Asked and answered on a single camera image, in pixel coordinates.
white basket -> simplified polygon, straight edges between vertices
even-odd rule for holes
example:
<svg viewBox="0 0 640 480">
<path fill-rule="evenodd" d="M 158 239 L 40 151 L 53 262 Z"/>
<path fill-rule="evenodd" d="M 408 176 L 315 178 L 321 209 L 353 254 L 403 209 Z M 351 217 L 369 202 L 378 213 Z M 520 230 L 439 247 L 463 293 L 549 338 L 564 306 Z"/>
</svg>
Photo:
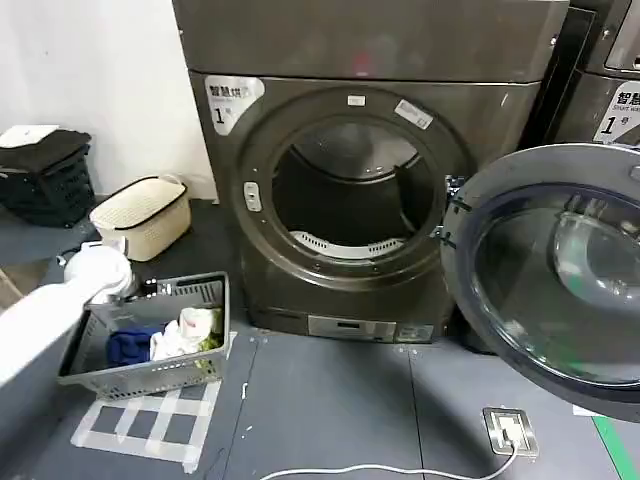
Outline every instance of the white basket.
<svg viewBox="0 0 640 480">
<path fill-rule="evenodd" d="M 172 175 L 146 177 L 118 190 L 89 219 L 102 238 L 127 239 L 127 257 L 146 262 L 191 225 L 187 187 Z"/>
</svg>

white robotic arm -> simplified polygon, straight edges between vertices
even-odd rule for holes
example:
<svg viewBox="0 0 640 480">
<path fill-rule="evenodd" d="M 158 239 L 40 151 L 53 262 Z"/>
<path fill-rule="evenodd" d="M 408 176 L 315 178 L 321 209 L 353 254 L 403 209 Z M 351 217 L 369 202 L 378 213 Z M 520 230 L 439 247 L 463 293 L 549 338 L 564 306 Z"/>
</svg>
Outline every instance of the white robotic arm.
<svg viewBox="0 0 640 480">
<path fill-rule="evenodd" d="M 104 300 L 130 288 L 133 274 L 123 247 L 83 244 L 66 265 L 64 283 L 34 290 L 0 316 L 0 387 L 73 327 L 96 295 Z"/>
</svg>

dryer door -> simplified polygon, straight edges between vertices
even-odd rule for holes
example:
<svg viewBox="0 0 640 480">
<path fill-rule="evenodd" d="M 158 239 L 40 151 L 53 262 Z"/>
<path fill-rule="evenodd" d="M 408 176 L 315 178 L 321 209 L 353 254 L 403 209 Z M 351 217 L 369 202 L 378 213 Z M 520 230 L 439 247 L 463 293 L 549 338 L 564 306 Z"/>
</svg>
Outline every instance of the dryer door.
<svg viewBox="0 0 640 480">
<path fill-rule="evenodd" d="M 640 422 L 640 153 L 548 145 L 452 200 L 446 280 L 477 333 L 541 387 Z"/>
</svg>

dryer top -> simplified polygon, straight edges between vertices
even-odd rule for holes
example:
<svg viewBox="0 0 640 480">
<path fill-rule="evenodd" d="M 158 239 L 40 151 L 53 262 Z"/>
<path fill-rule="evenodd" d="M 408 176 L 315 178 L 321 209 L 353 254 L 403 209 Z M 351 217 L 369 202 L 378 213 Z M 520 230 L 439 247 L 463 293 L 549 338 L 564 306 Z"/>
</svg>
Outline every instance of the dryer top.
<svg viewBox="0 0 640 480">
<path fill-rule="evenodd" d="M 528 83 L 566 0 L 174 0 L 201 73 Z"/>
</svg>

white towel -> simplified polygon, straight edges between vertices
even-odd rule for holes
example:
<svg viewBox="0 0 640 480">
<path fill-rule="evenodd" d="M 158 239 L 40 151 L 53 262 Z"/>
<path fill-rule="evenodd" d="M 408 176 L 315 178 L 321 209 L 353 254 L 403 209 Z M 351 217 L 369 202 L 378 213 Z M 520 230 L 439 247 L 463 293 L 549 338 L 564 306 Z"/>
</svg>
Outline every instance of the white towel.
<svg viewBox="0 0 640 480">
<path fill-rule="evenodd" d="M 200 343 L 211 333 L 213 310 L 185 308 L 180 312 L 180 320 L 172 320 L 163 333 L 151 336 L 149 356 L 151 360 L 165 360 L 196 353 Z"/>
</svg>

